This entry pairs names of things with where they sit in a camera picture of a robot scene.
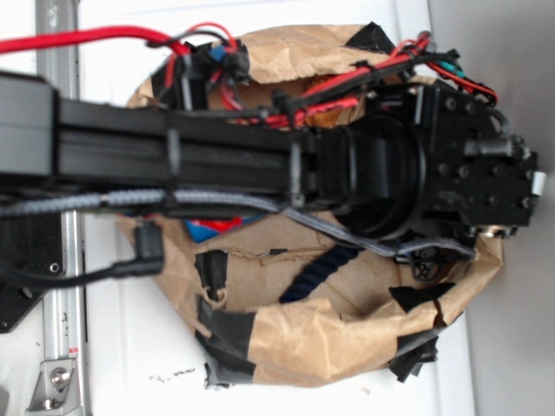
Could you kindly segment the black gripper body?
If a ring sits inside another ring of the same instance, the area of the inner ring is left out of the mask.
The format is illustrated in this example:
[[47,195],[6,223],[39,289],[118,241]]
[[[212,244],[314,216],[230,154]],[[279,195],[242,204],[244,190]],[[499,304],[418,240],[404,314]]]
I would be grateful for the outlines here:
[[529,225],[544,174],[503,113],[470,94],[413,83],[407,129],[408,257],[470,259],[480,234],[506,238]]

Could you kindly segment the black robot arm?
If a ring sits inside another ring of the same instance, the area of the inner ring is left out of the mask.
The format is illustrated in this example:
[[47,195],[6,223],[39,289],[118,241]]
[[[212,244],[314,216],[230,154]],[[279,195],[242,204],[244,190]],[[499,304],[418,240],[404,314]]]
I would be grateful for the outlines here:
[[528,225],[544,183],[498,114],[435,86],[381,86],[346,126],[286,132],[64,100],[42,79],[1,76],[5,218],[273,212],[385,257],[428,246],[469,257],[479,234]]

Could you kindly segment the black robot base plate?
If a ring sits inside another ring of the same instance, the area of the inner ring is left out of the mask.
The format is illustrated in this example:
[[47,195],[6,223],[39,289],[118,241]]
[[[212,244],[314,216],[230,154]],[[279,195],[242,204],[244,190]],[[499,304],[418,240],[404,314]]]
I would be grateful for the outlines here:
[[[3,219],[1,261],[19,271],[58,276],[63,269],[62,216]],[[1,333],[14,331],[44,294],[1,283]]]

